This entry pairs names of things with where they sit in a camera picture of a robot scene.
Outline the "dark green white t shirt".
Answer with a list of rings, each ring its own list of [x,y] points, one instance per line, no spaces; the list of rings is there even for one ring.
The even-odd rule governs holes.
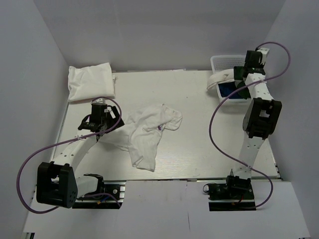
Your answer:
[[[212,74],[207,80],[206,90],[208,92],[216,92],[219,101],[222,102],[226,97],[225,98],[221,97],[220,91],[218,88],[218,84],[227,83],[227,82],[235,82],[233,69],[227,69],[227,70],[220,71],[216,74]]]

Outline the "white plastic laundry basket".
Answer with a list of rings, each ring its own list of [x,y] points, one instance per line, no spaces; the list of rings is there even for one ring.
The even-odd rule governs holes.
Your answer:
[[[245,63],[245,55],[215,55],[210,58],[212,74],[220,71],[233,69],[234,66],[243,66]],[[227,99],[223,105],[248,105],[250,99]]]

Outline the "white graphic t shirt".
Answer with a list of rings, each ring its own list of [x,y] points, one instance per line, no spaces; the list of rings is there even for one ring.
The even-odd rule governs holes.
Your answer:
[[[153,172],[163,131],[175,131],[181,122],[180,111],[165,104],[151,105],[129,113],[124,126],[103,135],[99,141],[128,151],[133,167]]]

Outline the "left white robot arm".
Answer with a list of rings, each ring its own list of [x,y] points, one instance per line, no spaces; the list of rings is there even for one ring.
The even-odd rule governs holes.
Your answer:
[[[36,200],[39,203],[71,208],[78,198],[99,199],[105,194],[103,176],[84,174],[75,177],[75,171],[88,151],[99,139],[124,125],[115,106],[92,103],[91,113],[78,126],[73,142],[49,163],[43,162],[37,170]]]

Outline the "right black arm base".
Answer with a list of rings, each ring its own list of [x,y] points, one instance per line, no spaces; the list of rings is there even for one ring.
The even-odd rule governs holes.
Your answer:
[[[205,184],[203,192],[208,195],[211,212],[256,210],[251,179],[229,175],[225,183]]]

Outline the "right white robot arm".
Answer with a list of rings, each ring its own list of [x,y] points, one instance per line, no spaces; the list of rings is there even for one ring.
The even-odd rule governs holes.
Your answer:
[[[269,53],[268,48],[248,50],[244,66],[234,67],[234,80],[237,88],[248,86],[239,94],[251,103],[243,119],[244,142],[239,154],[239,160],[246,165],[236,164],[232,175],[240,179],[251,178],[251,168],[260,147],[276,127],[282,103],[275,101],[265,82],[264,66]]]

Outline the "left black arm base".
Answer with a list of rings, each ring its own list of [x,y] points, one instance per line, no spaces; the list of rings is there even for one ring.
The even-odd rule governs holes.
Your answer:
[[[76,179],[78,195],[74,209],[119,209],[123,202],[124,184],[105,182],[98,174],[85,174]]]

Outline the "blue t shirt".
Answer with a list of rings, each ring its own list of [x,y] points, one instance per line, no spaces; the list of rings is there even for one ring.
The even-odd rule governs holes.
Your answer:
[[[237,89],[235,82],[227,82],[227,83],[218,84],[218,88],[220,91],[220,95],[223,98],[229,96],[232,92],[234,92]],[[239,93],[235,93],[229,99],[230,100],[238,100],[238,99],[243,99],[243,98],[239,95]]]

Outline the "folded white t shirt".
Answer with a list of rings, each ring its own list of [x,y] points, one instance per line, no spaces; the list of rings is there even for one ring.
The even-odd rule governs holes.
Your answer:
[[[110,63],[83,68],[69,67],[68,102],[115,96],[115,78]]]

